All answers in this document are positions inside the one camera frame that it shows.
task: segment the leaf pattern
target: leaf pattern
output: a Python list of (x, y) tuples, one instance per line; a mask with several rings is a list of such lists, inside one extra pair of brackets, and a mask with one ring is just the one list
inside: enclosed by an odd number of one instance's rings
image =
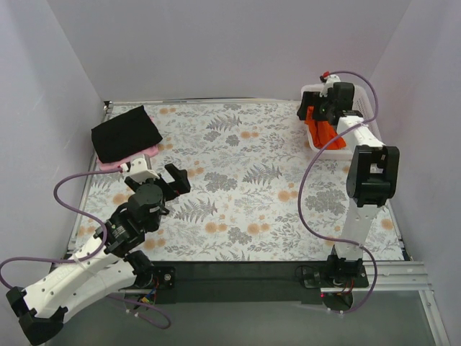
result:
[[(111, 116), (137, 106), (116, 105)], [(151, 260), (167, 261), (327, 258), (331, 244), (310, 235), (297, 214), (300, 181), (313, 157), (297, 108), (296, 102), (145, 105), (164, 137), (162, 150), (151, 158), (153, 169), (163, 174), (170, 162), (186, 169), (192, 189), (168, 202), (170, 214), (138, 248)], [(318, 161), (309, 174), (303, 214), (320, 234), (341, 234), (349, 165)], [(107, 219), (131, 193), (121, 174), (93, 176), (84, 210)], [(88, 218), (78, 220), (76, 247), (96, 226)], [(386, 208), (373, 221), (366, 245), (378, 260), (402, 259)]]

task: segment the wall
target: wall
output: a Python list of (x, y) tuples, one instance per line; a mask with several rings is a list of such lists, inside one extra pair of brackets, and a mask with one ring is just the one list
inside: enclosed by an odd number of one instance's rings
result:
[(395, 214), (452, 345), (461, 345), (460, 13), (458, 0), (413, 0), (372, 76), (382, 138), (401, 152)]
[(102, 99), (299, 99), (371, 76), (410, 0), (48, 0)]
[[(75, 215), (53, 199), (53, 185), (86, 171), (90, 128), (102, 102), (46, 0), (0, 0), (0, 260), (18, 255), (59, 257)], [(64, 187), (76, 205), (83, 181)], [(13, 285), (46, 275), (49, 265), (10, 264)], [(28, 345), (0, 288), (0, 344)]]

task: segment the pink cloth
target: pink cloth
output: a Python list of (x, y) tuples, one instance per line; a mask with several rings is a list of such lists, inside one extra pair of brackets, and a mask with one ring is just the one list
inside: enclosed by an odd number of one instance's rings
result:
[(102, 171), (108, 171), (109, 169), (118, 168), (118, 167), (120, 167), (122, 164), (124, 164), (126, 162), (130, 162), (131, 158), (133, 158), (134, 156), (137, 156), (137, 155), (141, 155), (141, 154), (148, 155), (149, 157), (155, 156), (156, 154), (158, 154), (158, 148), (157, 148), (157, 146), (152, 146), (152, 147), (144, 149), (144, 150), (142, 150), (142, 151), (140, 151), (140, 152), (138, 152), (136, 154), (133, 154), (133, 155), (127, 157), (126, 159), (122, 159), (122, 160), (117, 161), (117, 162), (110, 162), (108, 164), (103, 164), (99, 160), (99, 157), (98, 157), (97, 158), (97, 163), (98, 163), (99, 168)]

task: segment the folded cloth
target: folded cloth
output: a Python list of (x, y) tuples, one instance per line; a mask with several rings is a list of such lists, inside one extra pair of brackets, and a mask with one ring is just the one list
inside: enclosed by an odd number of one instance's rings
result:
[[(312, 135), (312, 141), (316, 148), (322, 148), (331, 139), (335, 138), (338, 134), (334, 130), (333, 126), (328, 124), (328, 121), (316, 121), (312, 118), (314, 111), (313, 106), (308, 107), (305, 123), (309, 126), (309, 132)], [(328, 146), (328, 150), (343, 149), (346, 146), (346, 142), (343, 138), (336, 139), (332, 144)]]
[(144, 106), (108, 120), (91, 129), (94, 150), (103, 164), (126, 159), (162, 140)]
[(97, 158), (96, 161), (98, 163), (99, 169), (101, 169), (102, 171), (108, 171), (110, 169), (118, 168), (118, 167), (120, 167), (122, 164), (124, 164), (126, 162), (130, 162), (133, 157), (135, 157), (137, 155), (141, 155), (141, 154), (148, 155), (149, 157), (155, 156), (156, 154), (158, 154), (158, 148), (157, 148), (157, 146), (152, 146), (150, 148), (147, 148), (147, 149), (144, 149), (144, 150), (140, 151), (139, 153), (131, 155), (131, 156), (127, 157), (126, 159), (123, 159), (123, 160), (120, 160), (120, 161), (117, 161), (117, 162), (111, 162), (109, 164), (103, 164), (99, 160), (99, 157)]

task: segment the gray floor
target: gray floor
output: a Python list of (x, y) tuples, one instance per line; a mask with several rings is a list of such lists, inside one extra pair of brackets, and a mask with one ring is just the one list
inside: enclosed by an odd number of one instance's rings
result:
[(114, 304), (103, 299), (80, 312), (49, 345), (434, 345), (418, 292), (376, 292), (343, 318), (296, 303), (164, 305), (174, 318), (166, 331)]

